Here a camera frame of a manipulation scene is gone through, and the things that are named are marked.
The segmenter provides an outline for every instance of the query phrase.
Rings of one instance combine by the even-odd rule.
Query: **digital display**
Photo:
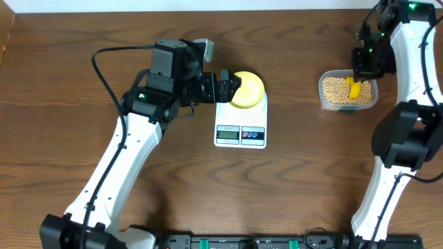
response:
[[[217,138],[224,139],[238,139],[238,132],[236,131],[218,131]]]

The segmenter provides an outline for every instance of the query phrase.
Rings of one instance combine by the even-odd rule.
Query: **green terminal block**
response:
[[[292,239],[289,241],[289,249],[298,249],[298,241],[295,239]]]
[[[200,249],[209,249],[209,239],[200,239]]]

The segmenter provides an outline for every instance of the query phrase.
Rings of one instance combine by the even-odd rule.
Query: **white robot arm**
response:
[[[152,67],[137,75],[119,106],[95,56],[102,51],[142,48],[154,49]],[[130,227],[118,232],[122,210],[143,163],[177,117],[179,107],[191,106],[193,114],[193,105],[199,103],[230,102],[240,87],[241,79],[230,71],[222,70],[219,81],[215,73],[203,72],[203,61],[211,60],[213,48],[208,39],[158,39],[154,46],[105,48],[94,53],[94,68],[120,117],[105,154],[80,195],[62,218],[49,214],[43,222],[40,238],[44,248],[154,247],[155,236],[149,231]],[[138,86],[145,76],[146,86]],[[123,134],[126,140],[121,145]]]
[[[127,124],[125,147],[98,192],[88,223],[90,227],[94,227],[96,223],[102,223],[105,225],[105,231],[114,235],[119,229],[123,207],[138,173],[162,136],[160,124],[152,124],[148,117],[128,113],[125,120]],[[92,177],[65,212],[72,214],[72,221],[83,223],[86,203],[89,202],[100,177],[116,153],[121,136],[122,124],[119,118],[111,142]]]
[[[374,47],[379,46],[380,49],[376,50],[376,48],[372,47],[369,49],[371,49],[371,53],[387,53],[386,47],[383,47],[382,39],[385,39],[386,43],[389,42],[389,45],[392,48],[393,54],[395,56],[398,86],[397,104],[401,102],[408,103],[412,100],[416,101],[417,104],[421,107],[433,107],[433,103],[430,101],[429,95],[426,92],[426,85],[424,82],[424,75],[422,70],[421,51],[423,37],[426,31],[431,27],[432,18],[435,19],[435,12],[433,8],[431,8],[432,11],[430,12],[425,11],[425,8],[430,8],[429,5],[420,6],[420,3],[416,2],[409,3],[407,1],[397,1],[397,4],[404,4],[405,6],[407,6],[406,10],[404,8],[402,9],[403,11],[408,11],[409,13],[413,14],[415,11],[420,11],[421,17],[417,15],[419,17],[419,21],[412,19],[409,19],[408,21],[393,21],[391,19],[388,21],[390,21],[394,25],[390,24],[390,26],[388,26],[387,24],[383,24],[383,22],[386,20],[383,20],[383,17],[380,16],[383,16],[383,12],[389,12],[391,11],[391,9],[389,9],[390,6],[387,3],[385,3],[385,5],[383,6],[382,1],[378,6],[379,28],[382,29],[382,33],[378,43],[374,43]],[[428,83],[431,87],[432,96],[438,103],[442,103],[443,98],[440,92],[435,70],[435,60],[433,52],[434,34],[435,29],[433,28],[426,39],[427,45],[425,45],[425,62],[428,74]],[[383,55],[378,56],[379,62],[382,60],[380,59],[382,57]],[[354,65],[357,68],[357,73],[362,73],[361,71],[359,71],[359,67],[356,65],[355,62]],[[381,68],[381,70],[388,68],[388,66],[383,67],[383,65],[380,64],[378,65],[378,67]],[[422,118],[418,116],[417,121],[422,121]],[[394,187],[395,179],[400,174],[415,175],[417,169],[421,167],[421,164],[424,161],[424,158],[420,158],[419,162],[416,162],[416,165],[409,165],[408,163],[410,163],[410,161],[408,161],[407,159],[409,158],[405,157],[402,161],[403,163],[400,165],[396,165],[396,161],[394,160],[394,163],[390,163],[389,167],[386,167],[384,163],[386,157],[385,160],[382,160],[380,156],[375,156],[374,172],[368,190],[365,194],[363,203],[361,204],[359,210],[352,217],[352,230],[355,237],[358,237],[359,239],[362,239],[364,241],[380,241],[386,239],[389,220],[392,216],[392,213],[394,212],[401,193],[410,180],[409,177],[401,178],[400,182],[392,193],[390,200],[388,200],[390,191]],[[380,217],[383,207],[386,203],[386,211],[384,212],[383,217]],[[382,218],[382,220],[380,220],[379,227],[376,229],[377,222],[379,222],[380,218]]]

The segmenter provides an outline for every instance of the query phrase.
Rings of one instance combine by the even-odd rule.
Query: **kitchen scale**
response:
[[[264,149],[268,120],[268,97],[261,79],[238,72],[242,85],[229,103],[217,103],[214,144],[218,147]]]

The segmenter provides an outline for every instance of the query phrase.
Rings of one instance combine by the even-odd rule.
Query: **green led light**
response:
[[[415,7],[417,7],[417,3],[410,3],[410,4],[409,4],[409,8],[410,8],[411,10],[414,10]]]

